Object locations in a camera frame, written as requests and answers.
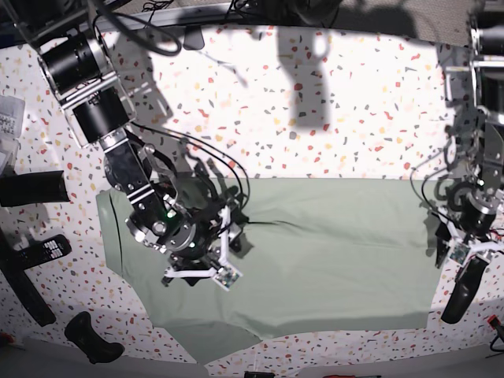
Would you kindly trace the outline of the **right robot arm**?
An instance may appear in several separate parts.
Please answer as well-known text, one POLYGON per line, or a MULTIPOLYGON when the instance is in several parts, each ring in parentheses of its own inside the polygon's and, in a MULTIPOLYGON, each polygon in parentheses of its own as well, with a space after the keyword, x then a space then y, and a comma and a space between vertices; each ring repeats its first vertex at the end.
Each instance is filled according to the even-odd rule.
POLYGON ((152 53, 169 57, 172 51, 137 35, 124 15, 103 1, 4 1, 1 6, 37 53, 75 141, 102 148, 107 180, 132 207, 125 224, 134 240, 168 258, 163 284, 209 279, 228 290, 242 275, 230 255, 239 248, 242 227, 236 215, 244 194, 217 190, 205 164, 197 161, 192 173, 205 202, 197 206, 183 196, 187 184, 173 160, 129 130, 135 107, 97 21, 106 18, 152 53))

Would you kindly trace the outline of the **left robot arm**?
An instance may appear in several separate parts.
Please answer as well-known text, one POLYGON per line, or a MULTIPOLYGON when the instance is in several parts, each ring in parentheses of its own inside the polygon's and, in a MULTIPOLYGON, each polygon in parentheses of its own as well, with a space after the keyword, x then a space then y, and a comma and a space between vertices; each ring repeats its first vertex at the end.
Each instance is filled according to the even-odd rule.
POLYGON ((475 113, 471 124, 449 131, 443 151, 447 203, 439 207, 438 257, 480 277, 503 243, 492 238, 492 225, 503 212, 503 3, 484 1, 469 17, 467 73, 475 113))

